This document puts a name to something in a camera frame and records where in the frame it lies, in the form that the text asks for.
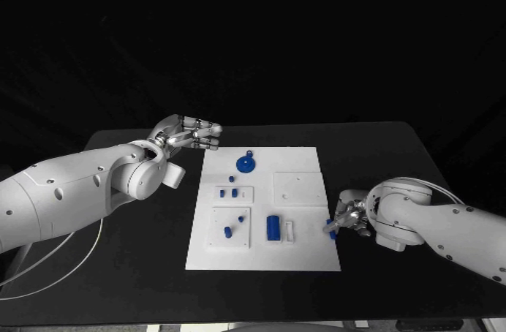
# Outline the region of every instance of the robotic hand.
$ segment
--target robotic hand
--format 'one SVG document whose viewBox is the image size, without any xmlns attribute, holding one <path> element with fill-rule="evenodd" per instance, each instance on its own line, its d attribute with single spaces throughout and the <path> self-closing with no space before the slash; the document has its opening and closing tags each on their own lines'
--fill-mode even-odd
<svg viewBox="0 0 506 332">
<path fill-rule="evenodd" d="M 426 185 L 455 204 L 429 206 Z M 367 222 L 380 246 L 402 252 L 406 245 L 426 241 L 445 259 L 506 284 L 506 218 L 464 205 L 441 187 L 413 178 L 395 178 L 369 192 L 343 191 L 334 221 L 322 231 L 347 227 L 369 237 Z"/>
<path fill-rule="evenodd" d="M 184 170 L 170 162 L 181 147 L 217 149 L 222 126 L 171 115 L 145 140 L 82 151 L 31 165 L 0 182 L 0 253 L 64 235 L 161 183 L 177 188 Z"/>
</svg>

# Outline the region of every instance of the white board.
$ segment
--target white board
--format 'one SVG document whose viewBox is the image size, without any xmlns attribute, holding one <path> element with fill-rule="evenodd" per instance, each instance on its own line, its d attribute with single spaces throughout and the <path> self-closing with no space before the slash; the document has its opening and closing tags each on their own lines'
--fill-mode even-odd
<svg viewBox="0 0 506 332">
<path fill-rule="evenodd" d="M 239 173 L 236 161 L 245 156 L 248 150 L 252 151 L 256 167 L 250 173 Z M 285 173 L 276 176 L 278 189 L 289 192 L 294 195 L 292 199 L 297 195 L 302 195 L 301 201 L 294 201 L 291 204 L 276 203 L 275 173 Z M 235 178 L 233 183 L 229 182 L 229 176 Z M 292 180 L 299 176 L 304 177 L 304 182 L 294 186 L 285 178 Z M 219 189 L 229 190 L 226 187 L 237 189 L 252 187 L 252 202 L 240 203 L 240 198 L 219 199 Z M 223 233 L 226 224 L 237 225 L 236 211 L 240 209 L 249 210 L 248 246 L 243 245 L 245 233 L 237 232 L 237 229 L 243 230 L 245 226 L 236 227 L 235 232 L 232 230 L 230 238 L 224 238 Z M 213 216 L 219 214 L 222 222 L 217 224 Z M 278 215 L 281 220 L 281 241 L 266 241 L 265 224 L 269 215 Z M 186 269 L 340 271 L 335 242 L 321 230 L 327 219 L 330 219 L 327 196 L 315 148 L 233 147 L 206 151 Z"/>
</svg>

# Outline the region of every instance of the blue object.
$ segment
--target blue object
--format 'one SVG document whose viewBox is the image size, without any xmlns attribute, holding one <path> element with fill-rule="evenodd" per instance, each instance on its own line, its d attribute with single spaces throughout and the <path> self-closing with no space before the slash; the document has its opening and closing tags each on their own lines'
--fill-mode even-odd
<svg viewBox="0 0 506 332">
<path fill-rule="evenodd" d="M 279 241 L 281 240 L 278 215 L 266 216 L 266 240 L 268 241 Z"/>
<path fill-rule="evenodd" d="M 330 235 L 330 239 L 335 239 L 335 232 L 334 231 L 330 231 L 328 232 L 328 235 Z"/>
<path fill-rule="evenodd" d="M 232 230 L 229 229 L 229 227 L 224 227 L 224 237 L 230 238 L 232 237 Z"/>
<path fill-rule="evenodd" d="M 242 173 L 250 173 L 255 170 L 253 153 L 250 151 L 245 152 L 245 156 L 237 159 L 235 166 Z"/>
</svg>

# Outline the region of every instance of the floor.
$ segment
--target floor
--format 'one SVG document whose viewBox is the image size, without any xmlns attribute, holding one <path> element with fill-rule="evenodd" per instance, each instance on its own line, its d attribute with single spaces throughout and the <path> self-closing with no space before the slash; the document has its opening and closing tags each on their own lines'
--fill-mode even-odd
<svg viewBox="0 0 506 332">
<path fill-rule="evenodd" d="M 344 328 L 354 329 L 360 332 L 396 332 L 395 320 L 370 320 L 369 328 L 354 328 L 354 323 L 351 321 L 343 321 Z M 180 325 L 161 325 L 160 328 L 144 325 L 139 326 L 96 326 L 96 327 L 26 327 L 26 328 L 5 328 L 0 327 L 0 332 L 190 332 L 190 331 L 203 331 L 201 327 L 193 329 L 191 325 L 184 325 L 183 328 Z M 464 320 L 464 325 L 459 329 L 461 332 L 482 332 L 480 329 L 475 320 Z"/>
</svg>

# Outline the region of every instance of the black table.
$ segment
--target black table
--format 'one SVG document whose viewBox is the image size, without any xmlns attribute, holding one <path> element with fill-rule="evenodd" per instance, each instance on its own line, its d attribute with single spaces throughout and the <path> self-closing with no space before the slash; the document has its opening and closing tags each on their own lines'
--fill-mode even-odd
<svg viewBox="0 0 506 332">
<path fill-rule="evenodd" d="M 142 139 L 148 129 L 100 131 L 86 149 Z M 226 127 L 222 146 L 315 146 L 333 213 L 338 192 L 395 176 L 446 186 L 423 145 L 400 122 Z M 73 275 L 44 292 L 0 301 L 0 325 L 102 325 L 233 321 L 504 317 L 506 287 L 438 257 L 426 245 L 400 253 L 341 230 L 343 272 L 186 271 L 201 150 L 171 162 L 186 169 L 177 190 L 161 186 L 103 221 L 96 250 Z M 53 282 L 85 256 L 98 223 L 21 277 L 8 295 Z M 24 265 L 60 238 L 36 243 Z"/>
</svg>

